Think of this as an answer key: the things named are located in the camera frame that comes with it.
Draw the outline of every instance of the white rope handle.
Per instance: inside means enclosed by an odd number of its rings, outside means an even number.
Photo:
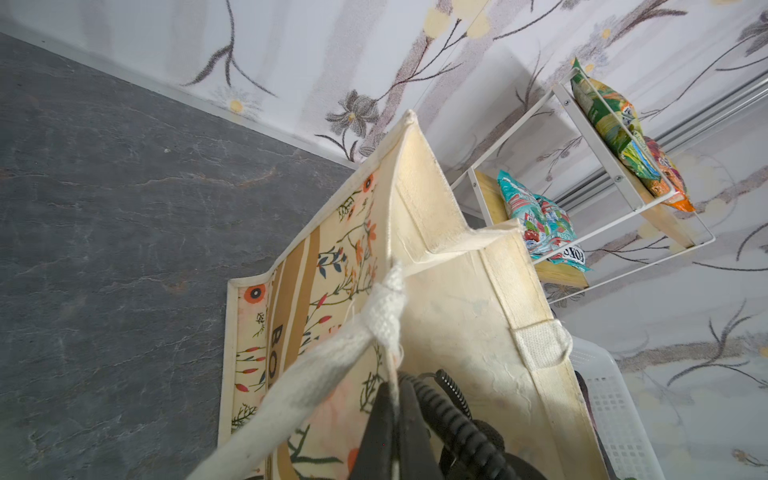
[[[187,480],[241,480],[336,388],[376,339],[385,350],[388,374],[402,360],[400,316],[406,306],[402,265],[395,263],[371,289],[362,312],[331,338],[304,353],[264,397],[256,415],[229,442],[200,463]]]

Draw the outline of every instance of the green candy bag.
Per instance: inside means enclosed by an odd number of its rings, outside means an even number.
[[[578,59],[574,59],[574,67],[581,68]],[[653,155],[643,139],[643,129],[634,106],[613,88],[585,76],[581,71],[571,79],[571,88],[573,88],[576,103],[587,115],[605,144],[619,157],[621,163],[639,178],[647,180],[661,178],[659,170],[651,160]],[[605,107],[600,97],[605,100],[609,108]],[[631,135],[627,135],[627,132],[621,128],[621,123],[613,115],[614,112],[618,114]]]

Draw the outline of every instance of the tote bag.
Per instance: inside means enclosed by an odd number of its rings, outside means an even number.
[[[571,337],[552,317],[519,224],[467,226],[412,111],[273,268],[230,280],[219,445],[292,364],[344,329],[395,259],[408,297],[400,369],[444,369],[473,417],[550,480],[607,478],[568,360]],[[383,357],[380,345],[367,349],[249,478],[347,478],[386,380]]]

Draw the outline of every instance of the wall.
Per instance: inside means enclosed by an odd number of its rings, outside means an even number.
[[[761,101],[672,155],[715,243],[554,305],[575,336],[613,353],[669,479],[768,475],[766,137]],[[585,247],[588,264],[675,251],[638,223]]]
[[[0,35],[0,478],[183,478],[227,281],[352,172]]]
[[[363,161],[414,108],[451,175],[562,78],[574,56],[635,103],[647,133],[659,134],[762,71],[764,9],[732,0],[0,2],[11,22],[338,161]],[[594,168],[557,106],[528,128],[528,141],[508,144],[489,167],[512,170],[539,192],[550,187],[552,197]]]

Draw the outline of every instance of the orange candy bag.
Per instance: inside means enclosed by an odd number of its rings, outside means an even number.
[[[672,160],[670,160],[667,154],[665,154],[661,148],[659,148],[659,144],[657,144],[653,138],[644,137],[644,139],[646,145],[648,146],[648,150],[650,150],[651,154],[654,156],[655,161],[659,164],[659,168],[664,173],[664,175],[667,176],[672,185],[674,185],[674,189],[677,192],[676,195],[673,195],[669,199],[665,200],[664,204],[673,208],[677,208],[678,210],[682,210],[683,212],[695,211],[696,209],[686,195],[687,189],[685,187],[685,182],[683,182],[683,177],[680,175],[677,167],[674,166]],[[654,197],[661,197],[670,191],[669,185],[667,185],[666,182],[661,179],[648,180],[647,178],[641,178],[640,180],[643,182],[643,185],[645,185],[645,187],[654,195]]]

